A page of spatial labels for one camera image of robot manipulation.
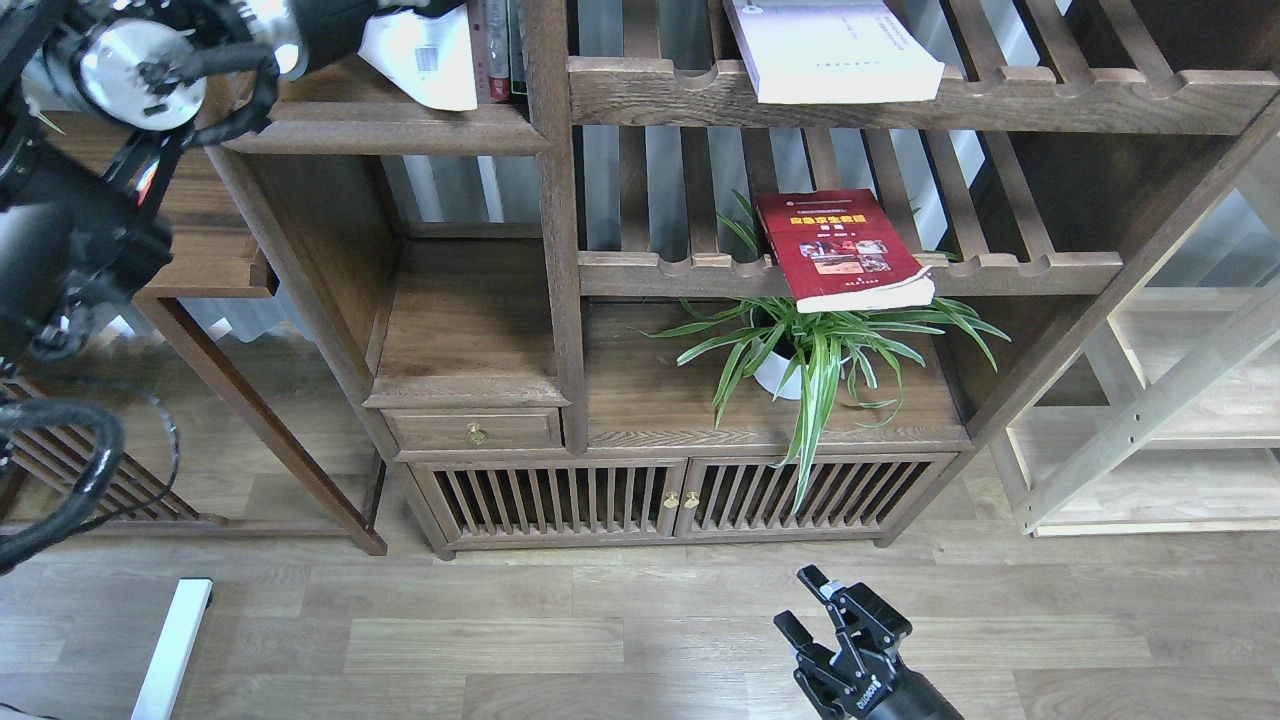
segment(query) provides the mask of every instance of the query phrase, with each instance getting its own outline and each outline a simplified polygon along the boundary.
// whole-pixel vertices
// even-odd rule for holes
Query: cabinet door
[[[695,459],[681,495],[677,537],[874,537],[904,497],[936,478],[952,454],[819,457],[799,510],[795,465],[773,457]]]
[[[685,460],[411,468],[460,548],[669,538],[685,479]]]

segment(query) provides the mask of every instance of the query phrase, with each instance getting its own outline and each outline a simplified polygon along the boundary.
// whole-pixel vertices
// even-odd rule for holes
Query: red book
[[[869,190],[759,195],[755,208],[796,309],[928,305],[933,281]]]

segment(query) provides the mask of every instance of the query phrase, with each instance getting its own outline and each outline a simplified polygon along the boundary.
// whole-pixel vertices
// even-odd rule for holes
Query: bookshelf
[[[526,1],[527,108],[433,113],[352,60],[288,88],[274,126],[211,156],[442,557],[796,537],[884,544],[1070,366],[1280,129],[1272,3],[1015,5],[1038,67],[1009,64],[977,0],[943,0],[963,61],[936,101],[762,106],[716,0],[696,13],[714,49],[696,72],[660,56],[654,0],[623,1],[625,51],[612,58],[572,51],[575,3]],[[1210,23],[1213,41],[1194,29]],[[616,250],[584,231],[581,128],[593,124],[618,128]],[[677,247],[659,247],[649,225],[652,126],[680,127],[690,229]],[[714,126],[741,128],[753,192],[778,187],[768,128],[801,128],[818,188],[837,186],[847,161],[832,128],[860,131],[876,190],[940,291],[1014,336],[997,347],[998,375],[963,341],[927,347],[929,366],[884,428],[837,413],[820,450],[826,479],[796,516],[773,518],[787,480],[768,470],[791,415],[744,388],[736,419],[713,428],[714,359],[676,369],[667,346],[628,329],[669,327],[677,297],[786,292],[768,260],[745,261],[718,238]],[[986,158],[973,182],[956,158],[960,129],[979,132]],[[956,259],[920,246],[891,131],[919,133]],[[410,152],[536,158],[541,223],[521,228],[534,240],[494,270],[507,279],[468,263],[503,254],[511,228],[435,224],[421,237],[401,222],[379,156]],[[416,427],[444,428],[440,439],[420,432],[406,446],[410,415],[435,418]],[[490,434],[483,418],[502,425]],[[472,425],[480,442],[454,445]]]

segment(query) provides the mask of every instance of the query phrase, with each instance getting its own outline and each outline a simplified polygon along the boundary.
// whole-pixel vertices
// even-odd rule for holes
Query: drawer knob
[[[480,423],[471,423],[467,425],[467,439],[471,445],[484,445],[484,441],[489,437],[489,433],[480,429]]]

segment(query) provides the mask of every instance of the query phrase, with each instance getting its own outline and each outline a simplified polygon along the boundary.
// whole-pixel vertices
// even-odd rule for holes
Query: spider plant
[[[751,218],[751,206],[745,197],[737,195],[739,202]],[[760,242],[755,234],[754,222],[744,224],[718,214],[733,233],[750,247],[756,256]],[[721,372],[716,395],[712,400],[716,425],[719,427],[728,407],[728,401],[744,378],[755,374],[768,355],[776,350],[790,351],[790,361],[783,373],[786,384],[795,373],[800,373],[800,401],[796,411],[795,428],[786,456],[777,466],[796,464],[796,496],[792,512],[800,510],[809,489],[814,456],[818,451],[818,438],[827,427],[836,392],[841,380],[849,388],[849,395],[863,409],[876,410],[892,406],[893,411],[883,420],[863,425],[878,428],[890,423],[902,406],[902,361],[925,365],[924,357],[909,345],[888,337],[890,334],[943,334],[943,327],[955,327],[968,334],[982,350],[992,369],[996,359],[987,346],[983,333],[1009,340],[995,325],[982,320],[978,313],[963,302],[937,297],[924,307],[895,310],[823,311],[800,313],[795,300],[790,297],[739,297],[732,299],[733,306],[719,313],[705,315],[681,300],[695,320],[677,328],[657,333],[645,333],[654,338],[685,337],[721,328],[726,323],[741,324],[728,332],[704,340],[682,352],[677,365],[685,365],[694,359],[728,347],[728,356]],[[873,359],[883,360],[893,373],[897,386],[897,398],[878,402],[863,402],[858,398],[858,386],[874,389],[881,386]]]

